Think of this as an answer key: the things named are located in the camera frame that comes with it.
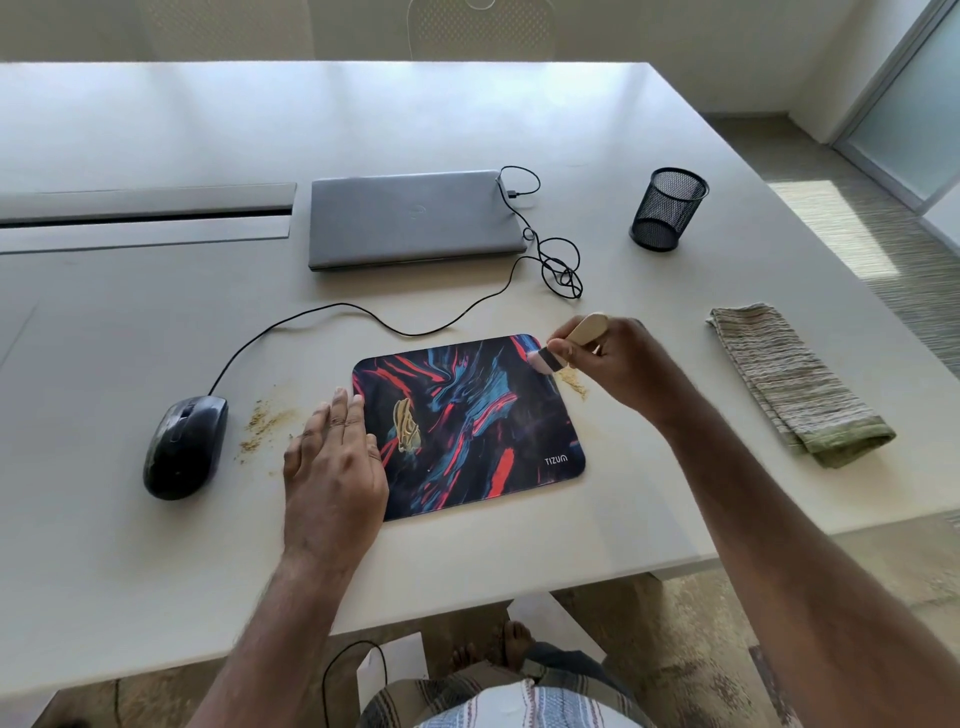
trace folded towel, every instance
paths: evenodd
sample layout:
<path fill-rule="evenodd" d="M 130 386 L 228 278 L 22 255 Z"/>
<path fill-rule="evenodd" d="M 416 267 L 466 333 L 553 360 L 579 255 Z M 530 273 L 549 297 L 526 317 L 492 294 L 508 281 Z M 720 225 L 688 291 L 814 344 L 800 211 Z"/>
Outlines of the folded towel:
<path fill-rule="evenodd" d="M 825 468 L 842 468 L 897 436 L 773 306 L 714 308 L 707 321 L 792 449 L 809 452 Z"/>

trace black mesh pen holder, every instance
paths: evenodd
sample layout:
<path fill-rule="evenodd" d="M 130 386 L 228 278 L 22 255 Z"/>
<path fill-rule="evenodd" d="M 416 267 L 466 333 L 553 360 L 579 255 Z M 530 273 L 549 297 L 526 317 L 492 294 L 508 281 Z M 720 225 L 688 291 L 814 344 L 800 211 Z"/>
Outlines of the black mesh pen holder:
<path fill-rule="evenodd" d="M 658 169 L 650 177 L 630 236 L 648 251 L 672 251 L 709 192 L 709 185 L 699 175 L 677 167 Z"/>

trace glass door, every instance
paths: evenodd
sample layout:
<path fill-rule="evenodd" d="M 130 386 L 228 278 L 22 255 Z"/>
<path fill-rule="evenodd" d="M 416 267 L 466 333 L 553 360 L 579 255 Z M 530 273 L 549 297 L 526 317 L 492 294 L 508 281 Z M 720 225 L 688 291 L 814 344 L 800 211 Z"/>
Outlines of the glass door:
<path fill-rule="evenodd" d="M 914 48 L 836 146 L 922 211 L 960 174 L 960 4 L 944 2 Z"/>

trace person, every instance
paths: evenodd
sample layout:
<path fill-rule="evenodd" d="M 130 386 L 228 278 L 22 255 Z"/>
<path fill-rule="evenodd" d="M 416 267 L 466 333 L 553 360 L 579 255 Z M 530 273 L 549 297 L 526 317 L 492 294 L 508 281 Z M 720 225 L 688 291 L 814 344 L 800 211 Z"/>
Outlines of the person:
<path fill-rule="evenodd" d="M 954 657 L 804 515 L 647 329 L 611 319 L 583 348 L 564 340 L 578 321 L 554 332 L 549 350 L 639 412 L 672 448 L 800 721 L 956 724 Z M 294 724 L 340 600 L 383 522 L 387 479 L 360 397 L 338 389 L 313 413 L 284 454 L 283 479 L 283 555 L 191 728 Z M 412 692 L 388 686 L 361 725 L 650 725 L 600 666 L 534 643 L 520 624 L 507 623 L 491 657 L 479 661 L 469 646 L 443 681 Z"/>

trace mouse cable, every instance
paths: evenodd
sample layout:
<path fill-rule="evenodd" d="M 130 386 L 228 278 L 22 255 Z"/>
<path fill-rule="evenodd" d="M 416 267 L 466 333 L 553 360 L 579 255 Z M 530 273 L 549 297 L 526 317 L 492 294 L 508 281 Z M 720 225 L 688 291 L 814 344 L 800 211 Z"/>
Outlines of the mouse cable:
<path fill-rule="evenodd" d="M 123 723 L 120 722 L 120 678 L 116 678 L 113 681 L 113 722 L 116 723 L 117 728 L 123 728 Z"/>
<path fill-rule="evenodd" d="M 505 169 L 518 169 L 523 172 L 528 172 L 529 174 L 533 175 L 535 180 L 537 180 L 537 186 L 534 189 L 531 189 L 526 192 L 516 192 L 512 189 L 504 192 L 502 177 L 503 177 L 503 171 Z M 327 303 L 326 305 L 320 305 L 320 306 L 317 306 L 316 308 L 308 308 L 305 311 L 301 311 L 300 313 L 295 313 L 293 316 L 288 316 L 282 321 L 277 321 L 275 324 L 270 324 L 268 327 L 264 328 L 262 331 L 260 331 L 260 333 L 254 336 L 253 339 L 251 339 L 242 347 L 240 347 L 240 349 L 238 349 L 234 353 L 234 355 L 229 359 L 229 361 L 227 362 L 227 365 L 220 371 L 220 374 L 217 376 L 216 380 L 213 382 L 213 386 L 210 387 L 210 391 L 208 394 L 211 396 L 213 395 L 213 392 L 216 390 L 217 385 L 220 384 L 220 380 L 224 378 L 224 374 L 226 374 L 227 369 L 230 368 L 230 364 L 232 364 L 234 359 L 236 359 L 236 357 L 239 356 L 243 352 L 243 350 L 246 349 L 250 344 L 255 342 L 261 336 L 264 336 L 270 333 L 276 327 L 283 326 L 287 322 L 293 321 L 294 319 L 298 319 L 300 316 L 306 316 L 308 313 L 316 313 L 317 311 L 324 311 L 324 310 L 327 310 L 328 308 L 335 308 L 337 306 L 343 306 L 345 308 L 353 308 L 357 311 L 367 314 L 374 321 L 380 324 L 382 327 L 384 327 L 388 331 L 392 331 L 398 336 L 403 336 L 408 339 L 419 339 L 423 336 L 430 336 L 431 334 L 443 331 L 445 328 L 452 327 L 454 324 L 456 324 L 458 321 L 464 318 L 464 316 L 470 313 L 474 307 L 476 307 L 477 305 L 479 305 L 484 301 L 488 301 L 489 299 L 495 296 L 499 296 L 501 293 L 506 291 L 510 287 L 510 284 L 514 281 L 514 273 L 516 272 L 516 266 L 519 264 L 521 260 L 535 260 L 536 262 L 538 262 L 540 264 L 540 275 L 543 278 L 543 282 L 546 283 L 547 288 L 549 288 L 555 294 L 557 294 L 561 298 L 568 299 L 570 301 L 575 301 L 579 299 L 581 296 L 584 295 L 584 285 L 580 281 L 580 276 L 577 275 L 577 270 L 580 268 L 580 249 L 577 248 L 576 244 L 572 240 L 565 237 L 555 236 L 555 237 L 548 237 L 548 238 L 544 238 L 543 240 L 540 240 L 540 236 L 537 234 L 537 231 L 535 231 L 531 227 L 530 222 L 523 216 L 523 214 L 518 209 L 516 209 L 509 202 L 507 202 L 508 197 L 511 200 L 513 200 L 517 197 L 522 197 L 523 195 L 532 195 L 534 194 L 534 192 L 537 192 L 541 187 L 540 177 L 537 175 L 536 172 L 534 172 L 531 169 L 527 169 L 526 167 L 519 167 L 515 164 L 507 164 L 506 166 L 500 169 L 500 176 L 497 177 L 496 180 L 497 180 L 497 188 L 500 190 L 500 197 L 503 198 L 503 204 L 506 205 L 514 215 L 516 215 L 518 218 L 520 218 L 520 220 L 523 221 L 524 228 L 523 228 L 522 235 L 523 235 L 523 239 L 528 244 L 528 250 L 529 250 L 529 245 L 533 244 L 533 247 L 534 247 L 533 252 L 536 253 L 536 255 L 521 255 L 514 261 L 514 267 L 510 269 L 510 277 L 507 278 L 507 282 L 504 284 L 503 288 L 496 291 L 495 293 L 490 293 L 489 295 L 484 296 L 481 299 L 477 299 L 476 301 L 471 303 L 469 306 L 467 306 L 464 312 L 461 313 L 452 321 L 446 324 L 443 324 L 442 326 L 431 328 L 429 331 L 420 331 L 417 333 L 410 333 L 408 331 L 401 331 L 399 328 L 394 328 L 390 326 L 390 324 L 387 324 L 383 319 L 381 319 L 372 311 L 368 310 L 367 308 L 364 308 L 362 305 L 357 305 L 356 303 L 341 301 L 337 303 Z M 547 255 L 543 251 L 543 245 L 545 245 L 546 243 L 553 243 L 553 242 L 566 243 L 573 249 L 573 252 L 577 255 L 577 258 L 576 258 L 576 262 L 574 262 L 572 266 L 567 265 L 566 262 L 564 262 L 558 257 L 554 257 L 553 255 Z M 553 278 L 553 283 L 551 283 L 550 279 L 547 277 L 548 272 Z"/>
<path fill-rule="evenodd" d="M 380 661 L 383 663 L 383 687 L 386 688 L 390 685 L 390 680 L 387 678 L 387 658 L 383 656 L 383 650 L 380 648 L 380 645 L 370 640 L 357 640 L 355 643 L 350 643 L 342 650 L 340 650 L 333 659 L 330 660 L 330 664 L 326 666 L 324 670 L 324 676 L 320 679 L 320 696 L 321 700 L 324 703 L 324 725 L 326 728 L 330 728 L 330 713 L 326 711 L 326 676 L 330 672 L 330 668 L 341 658 L 341 656 L 352 647 L 357 646 L 358 644 L 372 644 L 376 647 L 376 651 L 380 653 Z"/>

